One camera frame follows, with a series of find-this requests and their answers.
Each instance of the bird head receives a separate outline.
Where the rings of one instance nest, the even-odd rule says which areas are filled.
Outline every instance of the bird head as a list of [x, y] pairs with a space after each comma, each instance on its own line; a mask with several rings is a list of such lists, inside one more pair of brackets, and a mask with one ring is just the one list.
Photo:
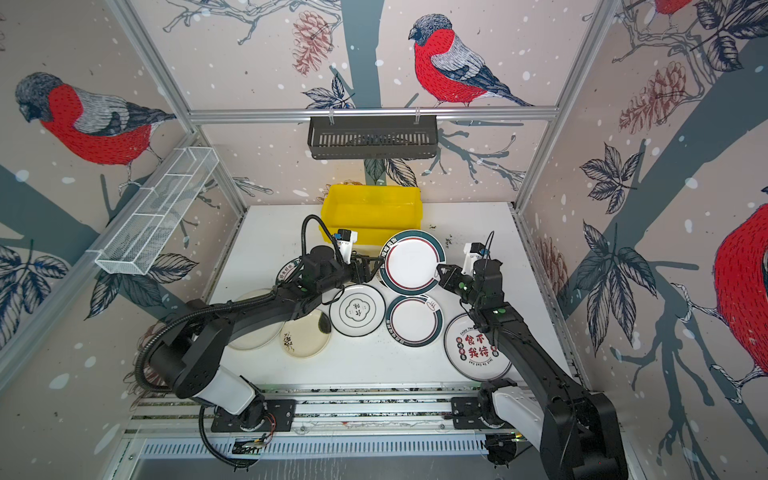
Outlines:
[[439, 13], [431, 13], [416, 20], [413, 28], [411, 28], [411, 33], [408, 35], [408, 39], [415, 40], [419, 47], [423, 47], [427, 40], [429, 40], [429, 37], [436, 31], [451, 30], [452, 28], [453, 25], [451, 25], [448, 17]]
[[16, 85], [16, 101], [24, 119], [27, 122], [36, 118], [41, 121], [53, 121], [48, 94], [63, 84], [59, 77], [41, 71], [24, 77]]

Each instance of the black metal basket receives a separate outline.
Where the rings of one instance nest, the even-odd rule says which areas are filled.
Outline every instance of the black metal basket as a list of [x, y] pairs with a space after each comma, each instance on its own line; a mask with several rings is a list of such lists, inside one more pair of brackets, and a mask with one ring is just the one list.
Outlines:
[[313, 117], [307, 144], [312, 158], [433, 158], [437, 155], [437, 117]]

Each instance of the white wire mesh basket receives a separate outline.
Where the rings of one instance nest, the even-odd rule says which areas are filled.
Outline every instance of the white wire mesh basket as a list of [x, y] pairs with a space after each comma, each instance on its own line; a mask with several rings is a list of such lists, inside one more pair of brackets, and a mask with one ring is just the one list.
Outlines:
[[107, 273], [146, 275], [192, 201], [219, 163], [213, 148], [179, 149], [168, 172], [101, 251]]

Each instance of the yellow plastic bin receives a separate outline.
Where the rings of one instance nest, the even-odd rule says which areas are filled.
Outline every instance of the yellow plastic bin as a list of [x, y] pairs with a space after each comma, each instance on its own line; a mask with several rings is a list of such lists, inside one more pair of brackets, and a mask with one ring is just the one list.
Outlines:
[[357, 232], [359, 245], [383, 245], [403, 230], [421, 229], [422, 198], [418, 187], [331, 185], [320, 213], [328, 231]]

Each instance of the wallpaper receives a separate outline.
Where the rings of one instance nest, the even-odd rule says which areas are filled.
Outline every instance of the wallpaper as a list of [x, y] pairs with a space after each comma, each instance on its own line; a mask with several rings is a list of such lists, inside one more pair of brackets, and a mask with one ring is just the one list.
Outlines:
[[765, 2], [624, 2], [525, 218], [648, 478], [765, 478]]

